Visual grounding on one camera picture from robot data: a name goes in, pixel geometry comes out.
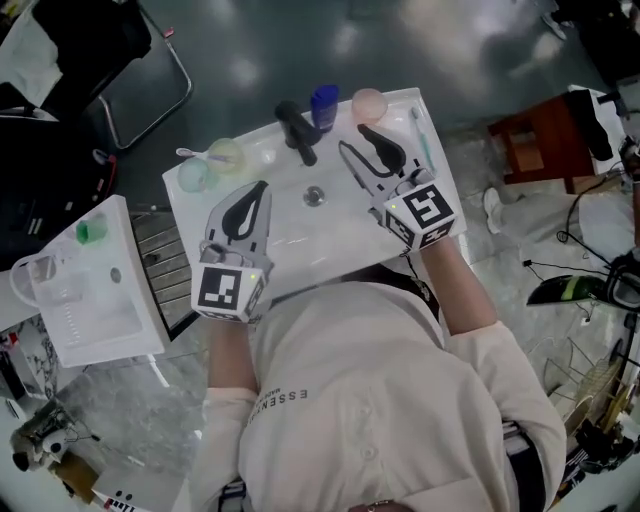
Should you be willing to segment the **black goggles headset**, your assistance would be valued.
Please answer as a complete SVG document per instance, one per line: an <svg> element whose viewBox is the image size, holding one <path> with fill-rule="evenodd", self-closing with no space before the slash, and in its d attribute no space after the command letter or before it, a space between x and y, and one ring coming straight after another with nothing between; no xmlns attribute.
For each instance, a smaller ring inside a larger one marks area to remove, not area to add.
<svg viewBox="0 0 640 512"><path fill-rule="evenodd" d="M640 249L633 249L611 263L606 300L618 308L640 313Z"/></svg>

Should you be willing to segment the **teal toothbrush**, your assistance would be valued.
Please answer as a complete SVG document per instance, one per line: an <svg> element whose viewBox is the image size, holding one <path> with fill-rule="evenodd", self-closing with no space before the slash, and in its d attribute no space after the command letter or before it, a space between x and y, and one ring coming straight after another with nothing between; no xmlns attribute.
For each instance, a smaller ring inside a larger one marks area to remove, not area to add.
<svg viewBox="0 0 640 512"><path fill-rule="evenodd" d="M430 151L430 147L429 147L429 143L428 143L428 139L426 136L426 133L423 131L421 124L420 124L420 112L416 107L412 107L410 110L410 114L411 114L411 118L415 127L415 131L417 132L417 136L419 138L420 141L420 145L422 147L422 150L424 152L425 155L425 159L426 159L426 163L428 164L429 170L431 172L431 174L433 176L437 175L437 169L434 165L432 156L431 156L431 151Z"/></svg>

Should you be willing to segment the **marble pattern slab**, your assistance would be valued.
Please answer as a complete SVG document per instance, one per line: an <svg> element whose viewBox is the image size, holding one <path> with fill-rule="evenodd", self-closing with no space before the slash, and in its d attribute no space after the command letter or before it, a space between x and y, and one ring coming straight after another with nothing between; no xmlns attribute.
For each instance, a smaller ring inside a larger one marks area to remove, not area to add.
<svg viewBox="0 0 640 512"><path fill-rule="evenodd" d="M59 361L40 315L0 331L0 397L50 399Z"/></svg>

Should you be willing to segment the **metal slatted sink rack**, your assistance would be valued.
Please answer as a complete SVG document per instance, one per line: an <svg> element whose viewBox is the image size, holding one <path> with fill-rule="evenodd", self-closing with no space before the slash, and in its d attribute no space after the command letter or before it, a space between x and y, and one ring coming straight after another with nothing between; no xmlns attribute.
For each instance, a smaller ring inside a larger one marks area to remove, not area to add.
<svg viewBox="0 0 640 512"><path fill-rule="evenodd" d="M169 339L196 320L190 306L191 269L174 216L167 211L130 214L134 238Z"/></svg>

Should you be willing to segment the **white sink with washboard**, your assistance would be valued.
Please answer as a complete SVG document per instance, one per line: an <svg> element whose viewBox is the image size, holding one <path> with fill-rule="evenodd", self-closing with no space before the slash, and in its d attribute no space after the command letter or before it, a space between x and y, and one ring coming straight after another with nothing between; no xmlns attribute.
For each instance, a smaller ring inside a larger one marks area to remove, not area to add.
<svg viewBox="0 0 640 512"><path fill-rule="evenodd" d="M102 240L81 245L75 227L97 213L106 215L108 232ZM79 303L69 306L63 315L39 311L62 366L161 354L169 346L124 197L105 199L41 251L70 254L89 269L86 292Z"/></svg>

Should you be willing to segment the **white box with black print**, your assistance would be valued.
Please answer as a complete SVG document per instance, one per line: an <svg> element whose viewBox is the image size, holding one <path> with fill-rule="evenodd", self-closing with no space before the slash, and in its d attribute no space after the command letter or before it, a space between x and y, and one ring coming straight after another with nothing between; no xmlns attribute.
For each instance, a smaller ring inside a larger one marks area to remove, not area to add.
<svg viewBox="0 0 640 512"><path fill-rule="evenodd" d="M114 512L149 512L143 503L143 476L139 471L105 470L93 484L92 491Z"/></svg>

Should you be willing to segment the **pink cup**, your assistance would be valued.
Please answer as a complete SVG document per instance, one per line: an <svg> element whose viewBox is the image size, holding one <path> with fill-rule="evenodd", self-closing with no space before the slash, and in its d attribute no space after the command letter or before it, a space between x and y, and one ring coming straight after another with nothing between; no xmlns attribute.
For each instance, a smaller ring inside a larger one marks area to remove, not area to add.
<svg viewBox="0 0 640 512"><path fill-rule="evenodd" d="M363 88L354 93L351 100L352 117L357 124L376 124L387 113L388 101L383 93Z"/></svg>

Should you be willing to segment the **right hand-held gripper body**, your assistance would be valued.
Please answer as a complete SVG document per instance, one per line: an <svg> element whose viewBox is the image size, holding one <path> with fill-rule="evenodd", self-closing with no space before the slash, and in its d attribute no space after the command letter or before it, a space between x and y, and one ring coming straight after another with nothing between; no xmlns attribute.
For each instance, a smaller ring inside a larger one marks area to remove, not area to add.
<svg viewBox="0 0 640 512"><path fill-rule="evenodd" d="M413 183L395 177L387 200L371 196L369 212L380 227L395 235L410 250L421 250L446 238L458 215L434 179Z"/></svg>

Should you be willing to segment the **black table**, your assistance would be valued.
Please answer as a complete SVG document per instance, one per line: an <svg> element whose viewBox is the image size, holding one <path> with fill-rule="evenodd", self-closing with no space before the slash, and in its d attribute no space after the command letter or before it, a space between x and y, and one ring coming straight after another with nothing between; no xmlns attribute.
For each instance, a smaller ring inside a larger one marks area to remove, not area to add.
<svg viewBox="0 0 640 512"><path fill-rule="evenodd" d="M83 120L83 108L39 109L0 85L0 230L41 240L113 191L117 160Z"/></svg>

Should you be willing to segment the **black and green device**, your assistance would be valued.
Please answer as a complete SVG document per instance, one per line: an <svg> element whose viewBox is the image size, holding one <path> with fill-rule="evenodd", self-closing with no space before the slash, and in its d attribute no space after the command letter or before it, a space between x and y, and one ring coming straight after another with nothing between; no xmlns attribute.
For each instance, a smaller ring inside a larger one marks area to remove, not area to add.
<svg viewBox="0 0 640 512"><path fill-rule="evenodd" d="M528 306L580 303L600 300L605 281L587 275L562 275L542 281L529 295Z"/></svg>

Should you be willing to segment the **person's torso in beige shirt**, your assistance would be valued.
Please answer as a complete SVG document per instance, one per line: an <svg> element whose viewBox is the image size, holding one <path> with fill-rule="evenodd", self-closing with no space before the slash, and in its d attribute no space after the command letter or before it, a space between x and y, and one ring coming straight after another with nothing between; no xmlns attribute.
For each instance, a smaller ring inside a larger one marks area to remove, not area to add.
<svg viewBox="0 0 640 512"><path fill-rule="evenodd" d="M241 480L254 512L518 512L508 424L539 458L540 505L566 432L503 324L451 337L424 302L382 284L323 286L271 309L250 341L256 390L212 388L189 479L192 512Z"/></svg>

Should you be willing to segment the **yellow-green cup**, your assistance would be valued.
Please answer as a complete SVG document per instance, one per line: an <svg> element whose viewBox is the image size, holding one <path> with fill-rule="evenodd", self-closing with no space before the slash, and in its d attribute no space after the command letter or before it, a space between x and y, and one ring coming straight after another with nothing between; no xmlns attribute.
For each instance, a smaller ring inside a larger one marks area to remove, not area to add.
<svg viewBox="0 0 640 512"><path fill-rule="evenodd" d="M206 161L209 164L210 168L217 173L225 174L240 171L244 168L246 163L245 155L241 145L231 138L217 139L210 145L207 153L208 155L218 154L234 156L237 159L237 163L235 165L229 165L207 159Z"/></svg>

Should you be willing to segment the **light blue cup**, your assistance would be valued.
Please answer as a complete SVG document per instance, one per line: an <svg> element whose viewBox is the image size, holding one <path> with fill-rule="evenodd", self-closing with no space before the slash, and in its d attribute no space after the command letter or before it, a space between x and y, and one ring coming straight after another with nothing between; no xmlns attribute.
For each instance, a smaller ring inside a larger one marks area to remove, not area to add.
<svg viewBox="0 0 640 512"><path fill-rule="evenodd" d="M177 181L184 192L199 193L215 188L219 178L205 161L192 157L179 166Z"/></svg>

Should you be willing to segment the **brown wooden stool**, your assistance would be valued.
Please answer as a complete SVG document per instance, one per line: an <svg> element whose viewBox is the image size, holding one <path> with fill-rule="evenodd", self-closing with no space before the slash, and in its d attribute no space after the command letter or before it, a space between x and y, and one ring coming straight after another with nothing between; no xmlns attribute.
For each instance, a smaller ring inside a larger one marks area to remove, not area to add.
<svg viewBox="0 0 640 512"><path fill-rule="evenodd" d="M563 95L494 122L488 132L502 143L507 185L561 180L565 191L573 194L576 178L595 174L591 153Z"/></svg>

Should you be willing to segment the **green cup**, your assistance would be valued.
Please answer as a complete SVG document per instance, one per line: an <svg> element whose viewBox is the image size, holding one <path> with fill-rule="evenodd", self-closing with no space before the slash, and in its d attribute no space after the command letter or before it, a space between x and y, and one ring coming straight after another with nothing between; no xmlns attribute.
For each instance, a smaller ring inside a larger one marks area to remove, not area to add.
<svg viewBox="0 0 640 512"><path fill-rule="evenodd" d="M102 240L107 232L108 221L103 213L97 213L87 219L80 220L75 227L76 240L81 245Z"/></svg>

